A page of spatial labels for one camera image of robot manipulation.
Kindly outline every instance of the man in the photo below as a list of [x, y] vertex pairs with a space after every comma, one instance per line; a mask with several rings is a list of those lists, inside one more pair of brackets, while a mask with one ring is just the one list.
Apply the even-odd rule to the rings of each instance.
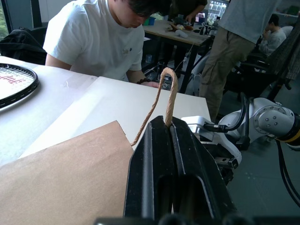
[[263, 33], [263, 41], [259, 45], [259, 51], [266, 56], [269, 56], [285, 39], [286, 35], [279, 26], [278, 15], [272, 14], [266, 30]]
[[219, 111], [227, 75], [236, 63], [246, 60], [280, 1], [232, 0], [223, 14], [199, 89], [212, 121]]
[[[174, 19], [178, 14], [183, 15], [185, 20], [194, 24], [195, 17], [198, 13], [202, 12], [207, 5], [207, 0], [173, 0], [169, 20]], [[173, 53], [173, 45], [165, 43], [164, 47], [164, 66], [166, 67]], [[174, 69], [176, 75], [180, 77], [180, 71], [183, 66], [183, 60], [187, 50], [184, 47], [177, 46], [174, 56]]]
[[158, 87], [141, 71], [144, 30], [153, 13], [166, 14], [169, 0], [77, 0], [48, 24], [46, 66]]

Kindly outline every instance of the brown paper bag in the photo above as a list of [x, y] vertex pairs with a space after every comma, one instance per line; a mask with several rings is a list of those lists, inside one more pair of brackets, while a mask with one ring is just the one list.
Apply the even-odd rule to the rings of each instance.
[[112, 122], [0, 168], [1, 225], [121, 217], [133, 150]]

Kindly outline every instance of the black backpack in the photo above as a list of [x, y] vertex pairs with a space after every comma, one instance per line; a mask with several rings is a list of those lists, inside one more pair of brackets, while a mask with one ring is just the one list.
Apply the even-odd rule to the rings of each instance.
[[47, 53], [42, 44], [34, 38], [31, 30], [20, 28], [13, 30], [0, 41], [0, 53], [13, 59], [45, 65]]

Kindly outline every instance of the black hair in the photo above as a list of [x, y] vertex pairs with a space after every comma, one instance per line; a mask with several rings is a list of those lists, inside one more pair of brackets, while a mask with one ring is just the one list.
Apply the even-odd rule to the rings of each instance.
[[128, 0], [131, 10], [141, 17], [151, 16], [153, 13], [168, 15], [171, 0]]
[[274, 23], [275, 26], [279, 26], [279, 17], [276, 14], [272, 14], [270, 20], [269, 20], [269, 24]]

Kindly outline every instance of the floor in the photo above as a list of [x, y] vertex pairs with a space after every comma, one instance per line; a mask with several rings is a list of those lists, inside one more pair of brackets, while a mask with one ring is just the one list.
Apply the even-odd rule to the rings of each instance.
[[[187, 94], [197, 91], [199, 80], [187, 87]], [[283, 107], [300, 113], [300, 76], [291, 83], [292, 90], [282, 88], [276, 101]], [[229, 114], [240, 109], [237, 94], [228, 92], [223, 96], [220, 113]], [[300, 152], [290, 150], [282, 143], [285, 163], [295, 188], [300, 192]], [[246, 216], [300, 216], [300, 209], [289, 196], [281, 179], [278, 164], [278, 149], [274, 140], [262, 137], [242, 152], [242, 162], [234, 171], [234, 178], [227, 188], [238, 211]]]

